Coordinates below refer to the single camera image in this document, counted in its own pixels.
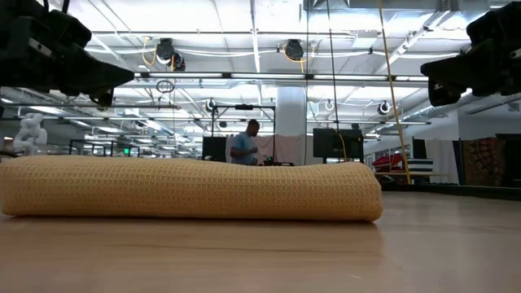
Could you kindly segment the person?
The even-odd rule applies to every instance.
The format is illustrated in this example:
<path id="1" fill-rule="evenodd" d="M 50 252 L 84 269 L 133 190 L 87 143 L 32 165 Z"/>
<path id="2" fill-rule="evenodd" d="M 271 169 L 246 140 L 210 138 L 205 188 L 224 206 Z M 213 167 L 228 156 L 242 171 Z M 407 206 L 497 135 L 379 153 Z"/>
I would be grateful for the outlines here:
<path id="1" fill-rule="evenodd" d="M 259 122 L 250 120 L 246 130 L 236 136 L 230 148 L 232 164 L 257 165 L 256 153 L 258 149 L 252 139 L 258 134 L 259 129 Z"/>

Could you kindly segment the navy white striped box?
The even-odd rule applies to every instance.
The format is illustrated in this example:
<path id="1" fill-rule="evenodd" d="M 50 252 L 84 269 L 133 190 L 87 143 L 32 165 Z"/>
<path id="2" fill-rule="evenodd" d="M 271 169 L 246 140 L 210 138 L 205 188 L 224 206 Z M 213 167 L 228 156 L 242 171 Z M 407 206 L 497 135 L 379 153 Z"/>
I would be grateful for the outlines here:
<path id="1" fill-rule="evenodd" d="M 410 159 L 408 169 L 411 173 L 432 173 L 433 160 L 431 159 Z"/>

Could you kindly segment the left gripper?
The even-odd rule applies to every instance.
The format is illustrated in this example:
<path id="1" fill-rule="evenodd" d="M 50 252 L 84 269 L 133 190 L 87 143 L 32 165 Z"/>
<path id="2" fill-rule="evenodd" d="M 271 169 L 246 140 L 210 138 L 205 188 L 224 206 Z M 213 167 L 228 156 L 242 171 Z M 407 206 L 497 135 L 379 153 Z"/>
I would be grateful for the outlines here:
<path id="1" fill-rule="evenodd" d="M 84 50 L 92 33 L 48 0 L 0 0 L 0 87 L 59 90 L 89 94 L 110 107 L 114 88 L 134 79 L 134 72 L 102 62 Z"/>

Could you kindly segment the white robot figure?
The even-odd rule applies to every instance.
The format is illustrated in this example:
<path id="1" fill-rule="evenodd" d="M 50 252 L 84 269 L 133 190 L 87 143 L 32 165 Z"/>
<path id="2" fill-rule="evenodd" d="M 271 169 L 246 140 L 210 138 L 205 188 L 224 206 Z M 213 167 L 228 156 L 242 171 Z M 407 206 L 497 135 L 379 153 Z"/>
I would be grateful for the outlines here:
<path id="1" fill-rule="evenodd" d="M 13 141 L 15 152 L 36 155 L 39 147 L 46 145 L 47 132 L 42 128 L 43 120 L 44 116 L 40 113 L 28 113 L 20 121 L 20 130 Z"/>

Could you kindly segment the red object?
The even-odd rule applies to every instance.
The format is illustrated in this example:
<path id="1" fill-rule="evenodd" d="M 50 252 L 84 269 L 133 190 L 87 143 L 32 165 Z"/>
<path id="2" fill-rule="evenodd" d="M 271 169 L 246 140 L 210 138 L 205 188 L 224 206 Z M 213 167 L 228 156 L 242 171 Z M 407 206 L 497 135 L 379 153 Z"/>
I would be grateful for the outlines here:
<path id="1" fill-rule="evenodd" d="M 401 173 L 405 171 L 403 158 L 400 153 L 383 156 L 377 159 L 372 165 L 377 173 Z"/>

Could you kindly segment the black aluminium table frame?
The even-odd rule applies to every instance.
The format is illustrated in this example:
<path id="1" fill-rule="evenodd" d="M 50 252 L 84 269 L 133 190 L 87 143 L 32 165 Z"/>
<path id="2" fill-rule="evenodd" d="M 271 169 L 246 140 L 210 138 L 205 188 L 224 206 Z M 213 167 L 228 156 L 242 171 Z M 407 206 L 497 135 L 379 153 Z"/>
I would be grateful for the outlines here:
<path id="1" fill-rule="evenodd" d="M 382 191 L 424 192 L 442 195 L 472 196 L 521 202 L 521 188 L 492 186 L 459 186 L 451 184 L 397 185 L 382 184 Z"/>

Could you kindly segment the black tabletop robot device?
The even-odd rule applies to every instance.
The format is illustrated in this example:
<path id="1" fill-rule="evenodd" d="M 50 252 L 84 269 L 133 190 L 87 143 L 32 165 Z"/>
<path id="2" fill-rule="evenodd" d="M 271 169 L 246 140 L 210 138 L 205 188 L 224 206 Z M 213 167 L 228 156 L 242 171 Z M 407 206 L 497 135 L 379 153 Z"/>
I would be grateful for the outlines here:
<path id="1" fill-rule="evenodd" d="M 273 156 L 267 157 L 263 161 L 263 165 L 264 166 L 290 166 L 290 167 L 294 166 L 294 164 L 292 162 L 279 162 Z"/>

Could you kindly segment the yellow waffle-weave towel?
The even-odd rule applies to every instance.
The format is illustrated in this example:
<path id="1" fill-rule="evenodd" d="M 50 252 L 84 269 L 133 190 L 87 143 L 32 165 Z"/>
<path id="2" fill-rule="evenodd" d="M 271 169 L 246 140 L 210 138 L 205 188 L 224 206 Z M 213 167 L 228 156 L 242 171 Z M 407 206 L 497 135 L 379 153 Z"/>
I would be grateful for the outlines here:
<path id="1" fill-rule="evenodd" d="M 35 155 L 0 163 L 9 216 L 376 221 L 381 186 L 364 164 L 254 167 L 192 159 Z"/>

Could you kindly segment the black panel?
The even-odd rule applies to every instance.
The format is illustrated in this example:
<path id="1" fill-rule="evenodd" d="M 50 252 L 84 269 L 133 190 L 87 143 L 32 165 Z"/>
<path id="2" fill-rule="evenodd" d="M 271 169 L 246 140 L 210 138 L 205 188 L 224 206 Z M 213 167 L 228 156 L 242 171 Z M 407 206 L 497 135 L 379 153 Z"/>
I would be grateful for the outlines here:
<path id="1" fill-rule="evenodd" d="M 412 153 L 414 159 L 426 159 L 427 149 L 424 139 L 413 138 Z"/>

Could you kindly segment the black monitor on stand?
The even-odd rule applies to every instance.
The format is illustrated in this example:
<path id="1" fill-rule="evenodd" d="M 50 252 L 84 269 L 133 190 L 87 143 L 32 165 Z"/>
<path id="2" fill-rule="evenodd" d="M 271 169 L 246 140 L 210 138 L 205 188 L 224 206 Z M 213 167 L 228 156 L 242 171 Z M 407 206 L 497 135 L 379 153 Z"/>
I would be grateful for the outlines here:
<path id="1" fill-rule="evenodd" d="M 364 162 L 364 137 L 359 129 L 319 129 L 313 130 L 313 156 L 322 158 L 359 159 Z"/>

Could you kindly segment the patterned hanging rug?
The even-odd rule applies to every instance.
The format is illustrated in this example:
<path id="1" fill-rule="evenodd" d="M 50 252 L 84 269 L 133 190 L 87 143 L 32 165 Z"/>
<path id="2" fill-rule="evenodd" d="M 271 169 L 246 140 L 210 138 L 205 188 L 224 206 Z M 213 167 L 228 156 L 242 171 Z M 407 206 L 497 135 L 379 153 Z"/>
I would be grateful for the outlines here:
<path id="1" fill-rule="evenodd" d="M 469 186 L 500 186 L 506 171 L 506 143 L 497 138 L 463 142 L 465 182 Z"/>

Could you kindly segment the white square column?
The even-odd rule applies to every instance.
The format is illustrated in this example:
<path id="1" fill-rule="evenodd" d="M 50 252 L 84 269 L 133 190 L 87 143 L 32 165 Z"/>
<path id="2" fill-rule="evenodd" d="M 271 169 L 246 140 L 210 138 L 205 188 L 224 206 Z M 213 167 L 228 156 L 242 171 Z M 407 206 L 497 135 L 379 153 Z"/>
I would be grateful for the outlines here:
<path id="1" fill-rule="evenodd" d="M 276 133 L 300 136 L 306 130 L 306 96 L 302 87 L 279 87 L 276 100 Z"/>

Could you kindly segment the small black monitor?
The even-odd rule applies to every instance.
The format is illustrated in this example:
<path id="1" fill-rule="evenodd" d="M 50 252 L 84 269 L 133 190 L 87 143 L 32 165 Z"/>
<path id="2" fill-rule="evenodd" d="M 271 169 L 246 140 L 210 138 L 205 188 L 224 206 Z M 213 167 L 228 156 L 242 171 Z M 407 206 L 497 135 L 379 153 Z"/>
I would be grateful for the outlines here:
<path id="1" fill-rule="evenodd" d="M 203 137 L 202 159 L 218 162 L 226 162 L 225 137 Z"/>

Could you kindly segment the black metal rack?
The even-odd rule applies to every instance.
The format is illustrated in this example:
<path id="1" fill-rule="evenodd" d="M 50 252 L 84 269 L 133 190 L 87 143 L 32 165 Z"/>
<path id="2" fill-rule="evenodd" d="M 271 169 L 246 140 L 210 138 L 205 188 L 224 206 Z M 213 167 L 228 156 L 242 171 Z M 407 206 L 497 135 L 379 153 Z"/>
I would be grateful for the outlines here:
<path id="1" fill-rule="evenodd" d="M 140 157 L 141 147 L 116 141 L 71 139 L 68 144 L 69 155 L 89 155 L 99 157 Z"/>

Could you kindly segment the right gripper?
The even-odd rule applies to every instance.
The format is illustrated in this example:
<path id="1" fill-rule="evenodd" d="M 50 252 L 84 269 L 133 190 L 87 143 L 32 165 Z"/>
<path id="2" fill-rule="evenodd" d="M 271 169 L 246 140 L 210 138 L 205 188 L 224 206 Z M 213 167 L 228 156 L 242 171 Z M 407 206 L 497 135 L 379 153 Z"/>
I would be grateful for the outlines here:
<path id="1" fill-rule="evenodd" d="M 420 67 L 431 105 L 455 104 L 468 89 L 478 97 L 521 93 L 521 2 L 488 11 L 466 32 L 466 53 Z"/>

